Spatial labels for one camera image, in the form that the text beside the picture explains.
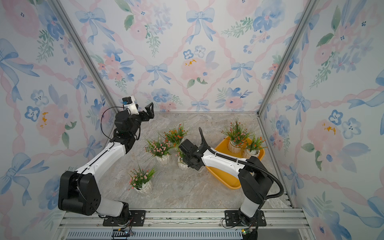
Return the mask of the potted plant pink white pot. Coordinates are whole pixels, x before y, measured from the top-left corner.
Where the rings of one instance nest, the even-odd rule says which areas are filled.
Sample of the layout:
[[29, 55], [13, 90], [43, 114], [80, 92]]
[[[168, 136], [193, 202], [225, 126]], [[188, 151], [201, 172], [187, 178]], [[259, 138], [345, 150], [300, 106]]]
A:
[[178, 149], [177, 150], [177, 156], [178, 156], [178, 166], [181, 170], [185, 171], [188, 169], [188, 164], [184, 161], [185, 155], [183, 152]]

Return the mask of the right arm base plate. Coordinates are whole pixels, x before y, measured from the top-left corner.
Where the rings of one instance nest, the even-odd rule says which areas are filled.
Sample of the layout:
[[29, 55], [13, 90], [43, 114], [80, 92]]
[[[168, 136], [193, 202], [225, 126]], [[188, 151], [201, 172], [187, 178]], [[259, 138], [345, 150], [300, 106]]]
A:
[[226, 210], [224, 211], [224, 221], [226, 227], [266, 227], [266, 218], [264, 212], [256, 210], [253, 217], [247, 217], [240, 210]]

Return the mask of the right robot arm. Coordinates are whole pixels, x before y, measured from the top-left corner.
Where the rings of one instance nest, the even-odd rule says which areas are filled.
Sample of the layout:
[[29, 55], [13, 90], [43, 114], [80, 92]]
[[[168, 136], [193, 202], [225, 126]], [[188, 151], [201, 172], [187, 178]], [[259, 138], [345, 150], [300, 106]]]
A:
[[179, 145], [184, 154], [184, 162], [189, 168], [199, 170], [201, 167], [213, 167], [221, 170], [240, 181], [245, 195], [240, 207], [241, 215], [252, 218], [267, 199], [274, 183], [270, 174], [258, 158], [234, 158], [220, 153], [206, 143], [194, 145], [186, 139]]

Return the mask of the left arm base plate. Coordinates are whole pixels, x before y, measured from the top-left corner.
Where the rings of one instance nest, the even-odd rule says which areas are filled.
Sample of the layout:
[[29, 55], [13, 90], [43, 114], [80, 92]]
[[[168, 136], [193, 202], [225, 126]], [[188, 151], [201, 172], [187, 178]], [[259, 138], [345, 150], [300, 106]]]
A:
[[103, 221], [104, 227], [142, 227], [144, 225], [145, 210], [128, 210], [123, 211], [118, 217], [106, 217]]

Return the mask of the yellow storage box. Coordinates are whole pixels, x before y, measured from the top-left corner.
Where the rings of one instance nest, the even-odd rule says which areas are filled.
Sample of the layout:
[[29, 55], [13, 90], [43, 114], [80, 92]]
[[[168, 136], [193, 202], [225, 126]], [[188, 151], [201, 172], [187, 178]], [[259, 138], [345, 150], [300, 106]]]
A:
[[[239, 153], [233, 153], [228, 149], [229, 146], [231, 146], [230, 138], [226, 137], [215, 147], [215, 150], [235, 158], [240, 158], [240, 157], [243, 158], [243, 157], [250, 156], [245, 153], [245, 149], [241, 149]], [[229, 189], [237, 190], [241, 188], [240, 181], [236, 177], [232, 176], [231, 174], [228, 174], [222, 170], [219, 170], [216, 167], [206, 166], [206, 168], [216, 179], [218, 179], [222, 184], [224, 184]]]

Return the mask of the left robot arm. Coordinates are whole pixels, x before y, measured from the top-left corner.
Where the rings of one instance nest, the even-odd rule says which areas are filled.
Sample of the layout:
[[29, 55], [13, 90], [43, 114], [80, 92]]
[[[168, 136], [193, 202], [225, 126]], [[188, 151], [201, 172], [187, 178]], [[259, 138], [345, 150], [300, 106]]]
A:
[[143, 111], [131, 98], [123, 99], [124, 105], [115, 116], [113, 137], [107, 146], [92, 160], [75, 171], [66, 171], [60, 178], [58, 207], [62, 211], [91, 216], [97, 213], [104, 218], [130, 219], [129, 205], [102, 197], [98, 183], [107, 170], [126, 155], [139, 140], [142, 122], [155, 116], [154, 104]]

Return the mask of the potted plant orange red flowers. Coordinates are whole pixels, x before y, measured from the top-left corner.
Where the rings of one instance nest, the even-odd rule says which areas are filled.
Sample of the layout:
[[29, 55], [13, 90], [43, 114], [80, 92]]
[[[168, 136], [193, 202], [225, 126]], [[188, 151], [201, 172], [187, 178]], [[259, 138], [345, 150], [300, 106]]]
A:
[[253, 136], [250, 141], [246, 142], [245, 150], [243, 151], [243, 158], [249, 159], [250, 157], [260, 157], [262, 151], [266, 148], [264, 146], [265, 139], [263, 137]]

